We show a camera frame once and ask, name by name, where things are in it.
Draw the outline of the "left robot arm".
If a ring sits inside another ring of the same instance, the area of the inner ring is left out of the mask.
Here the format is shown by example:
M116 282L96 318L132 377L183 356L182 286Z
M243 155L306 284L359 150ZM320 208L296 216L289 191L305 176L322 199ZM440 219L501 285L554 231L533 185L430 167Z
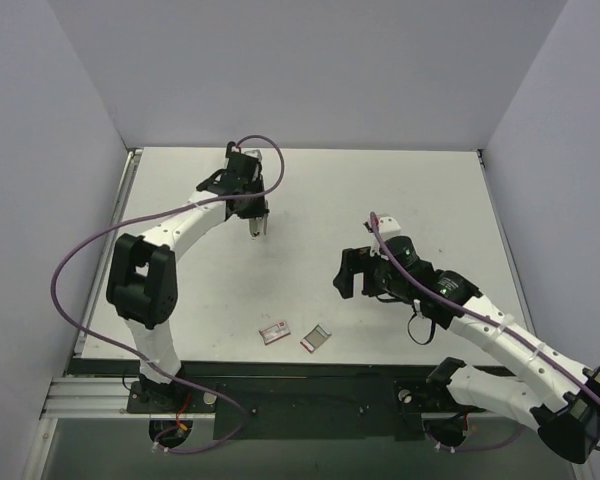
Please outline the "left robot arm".
M178 300L177 262L211 229L233 216L246 220L254 238L266 233L269 214L262 154L231 144L222 168L203 180L185 210L139 234L115 242L106 300L129 328L140 362L140 391L161 410L180 408L186 397L184 369L169 324Z

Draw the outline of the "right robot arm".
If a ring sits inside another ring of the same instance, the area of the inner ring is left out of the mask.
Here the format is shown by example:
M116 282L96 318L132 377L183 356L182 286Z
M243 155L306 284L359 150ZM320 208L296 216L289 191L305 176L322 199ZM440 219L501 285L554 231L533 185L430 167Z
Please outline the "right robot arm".
M477 286L421 259L411 239L347 248L333 285L340 296L389 296L414 314L480 348L508 370L497 376L446 358L429 375L429 402L455 403L496 413L535 431L561 458L585 463L600 442L600 366L590 368L546 345L504 314Z

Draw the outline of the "staple box tray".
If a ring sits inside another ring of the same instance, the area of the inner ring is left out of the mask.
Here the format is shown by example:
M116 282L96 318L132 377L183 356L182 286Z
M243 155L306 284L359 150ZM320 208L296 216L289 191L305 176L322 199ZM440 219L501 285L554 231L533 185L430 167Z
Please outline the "staple box tray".
M317 324L308 334L300 341L300 345L309 353L314 353L320 348L330 337L332 332L323 324Z

